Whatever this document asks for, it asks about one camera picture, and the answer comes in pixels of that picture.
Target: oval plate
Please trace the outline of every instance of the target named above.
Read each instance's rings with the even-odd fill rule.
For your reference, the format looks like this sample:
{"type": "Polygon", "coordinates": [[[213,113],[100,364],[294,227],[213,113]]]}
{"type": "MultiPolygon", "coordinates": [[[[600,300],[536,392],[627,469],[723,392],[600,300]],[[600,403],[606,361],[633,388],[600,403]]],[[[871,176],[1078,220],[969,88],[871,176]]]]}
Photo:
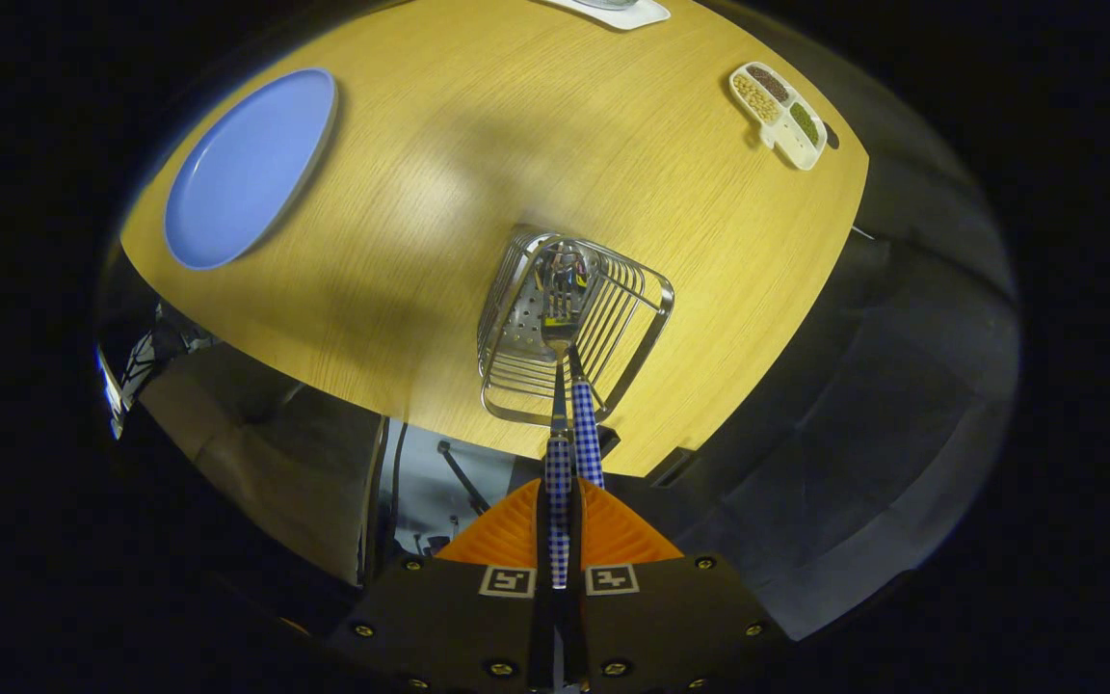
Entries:
{"type": "Polygon", "coordinates": [[[251,249],[281,219],[320,159],[336,83],[311,68],[252,92],[204,133],[165,205],[165,244],[194,271],[251,249]]]}

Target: table surface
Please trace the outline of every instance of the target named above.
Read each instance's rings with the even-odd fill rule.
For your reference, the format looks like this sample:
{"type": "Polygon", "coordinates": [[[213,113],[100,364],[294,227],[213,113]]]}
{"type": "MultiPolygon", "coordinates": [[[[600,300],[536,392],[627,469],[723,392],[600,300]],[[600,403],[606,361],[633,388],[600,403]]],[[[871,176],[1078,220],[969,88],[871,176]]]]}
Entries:
{"type": "Polygon", "coordinates": [[[850,232],[867,153],[783,58],[690,0],[629,32],[534,0],[414,0],[333,28],[194,124],[128,212],[121,240],[167,302],[254,359],[415,426],[522,456],[541,428],[480,401],[476,329],[518,221],[665,274],[675,310],[604,422],[605,471],[644,475],[699,447],[811,308],[850,232]],[[810,172],[758,142],[728,95],[774,67],[840,138],[810,172]],[[169,189],[231,105],[322,67],[340,112],[307,190],[241,259],[169,254],[169,189]]]}

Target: white tray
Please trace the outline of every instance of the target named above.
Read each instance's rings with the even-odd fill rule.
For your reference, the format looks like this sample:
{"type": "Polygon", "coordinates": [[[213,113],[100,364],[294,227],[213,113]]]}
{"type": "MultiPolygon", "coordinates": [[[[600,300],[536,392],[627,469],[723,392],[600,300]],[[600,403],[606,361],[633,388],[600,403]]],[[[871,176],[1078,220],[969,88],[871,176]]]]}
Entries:
{"type": "Polygon", "coordinates": [[[787,82],[779,76],[774,68],[768,67],[765,62],[745,62],[743,66],[737,68],[730,77],[727,78],[727,82],[730,84],[730,92],[734,93],[735,100],[739,101],[739,105],[744,107],[745,111],[751,113],[753,118],[761,127],[761,142],[765,143],[768,149],[774,150],[775,144],[777,149],[783,152],[787,161],[790,162],[798,170],[807,171],[811,167],[816,165],[816,161],[820,159],[820,153],[825,150],[825,123],[821,122],[820,115],[816,114],[816,111],[811,105],[809,105],[806,100],[799,95],[796,88],[790,87],[787,82]],[[785,101],[778,101],[774,93],[770,93],[765,84],[757,82],[756,78],[748,74],[748,66],[756,66],[761,68],[761,70],[767,71],[778,80],[779,84],[785,87],[787,91],[787,99],[785,101]],[[774,123],[768,124],[761,120],[761,115],[753,110],[751,105],[748,105],[748,101],[744,100],[743,93],[739,93],[735,89],[735,76],[741,74],[748,82],[756,84],[759,91],[768,93],[776,104],[778,105],[778,118],[774,120],[774,123]],[[803,128],[799,128],[799,123],[794,122],[794,118],[790,115],[790,105],[801,104],[807,111],[807,115],[811,119],[811,124],[816,127],[816,144],[811,143],[811,140],[805,135],[803,128]]]}
{"type": "Polygon", "coordinates": [[[626,10],[603,10],[591,8],[588,4],[577,3],[576,0],[538,0],[542,3],[558,4],[559,8],[567,8],[574,12],[581,12],[587,18],[598,19],[605,26],[622,28],[629,31],[636,27],[650,26],[655,22],[665,21],[670,18],[670,11],[656,3],[654,0],[636,0],[636,3],[626,10]]]}

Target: screw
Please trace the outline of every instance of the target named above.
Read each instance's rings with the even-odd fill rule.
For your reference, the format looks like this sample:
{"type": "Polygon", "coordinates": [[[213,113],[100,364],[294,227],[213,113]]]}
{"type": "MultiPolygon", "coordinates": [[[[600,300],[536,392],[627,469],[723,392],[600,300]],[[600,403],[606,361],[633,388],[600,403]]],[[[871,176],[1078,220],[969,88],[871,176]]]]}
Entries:
{"type": "Polygon", "coordinates": [[[623,661],[610,661],[603,666],[603,675],[605,676],[625,676],[628,675],[629,671],[628,663],[623,661]]]}
{"type": "Polygon", "coordinates": [[[494,676],[508,677],[516,672],[516,668],[513,668],[511,664],[507,663],[491,663],[487,671],[494,676]]]}

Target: black background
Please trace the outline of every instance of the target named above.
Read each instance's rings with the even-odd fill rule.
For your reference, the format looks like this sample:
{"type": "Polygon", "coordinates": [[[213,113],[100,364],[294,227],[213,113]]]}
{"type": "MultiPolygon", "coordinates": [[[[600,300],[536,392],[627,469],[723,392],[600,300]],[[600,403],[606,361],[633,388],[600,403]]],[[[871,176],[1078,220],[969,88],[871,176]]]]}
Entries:
{"type": "MultiPolygon", "coordinates": [[[[160,147],[353,8],[0,8],[0,690],[353,690],[191,580],[168,544],[190,529],[151,524],[111,474],[89,324],[105,241],[160,147]]],[[[1109,686],[1110,4],[765,9],[894,88],[981,177],[1027,321],[1018,418],[972,513],[768,684],[1109,686]]]]}

